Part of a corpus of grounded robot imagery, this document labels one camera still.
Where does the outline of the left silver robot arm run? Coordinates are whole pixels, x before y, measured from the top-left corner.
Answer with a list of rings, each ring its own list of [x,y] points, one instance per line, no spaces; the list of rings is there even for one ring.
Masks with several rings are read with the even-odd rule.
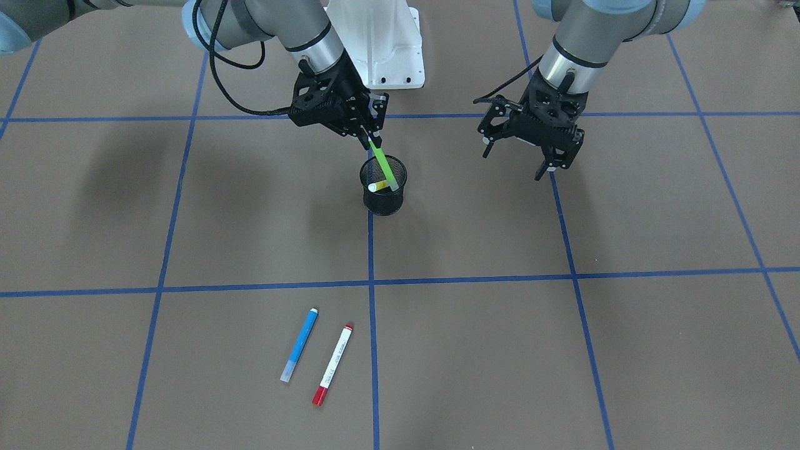
[[[483,157],[497,141],[518,139],[542,151],[536,180],[568,170],[584,143],[578,118],[618,48],[685,28],[704,6],[703,1],[532,2],[537,15],[558,27],[543,55],[521,71],[529,82],[520,99],[506,99],[494,89],[474,100],[489,106],[477,128],[486,146]]]

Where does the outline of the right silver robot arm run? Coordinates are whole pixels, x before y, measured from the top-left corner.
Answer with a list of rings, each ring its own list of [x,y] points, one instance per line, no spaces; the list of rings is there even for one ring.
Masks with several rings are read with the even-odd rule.
[[[320,124],[338,136],[360,140],[363,148],[378,148],[388,94],[374,94],[358,74],[353,60],[319,1],[2,1],[2,55],[28,48],[47,34],[85,14],[132,6],[182,8],[186,34],[209,55],[217,87],[246,114],[287,115],[297,126]],[[260,68],[264,43],[277,38],[291,55],[299,74],[291,105],[257,111],[235,102],[223,88],[217,61],[241,69]],[[259,43],[257,63],[226,59],[220,52]]]

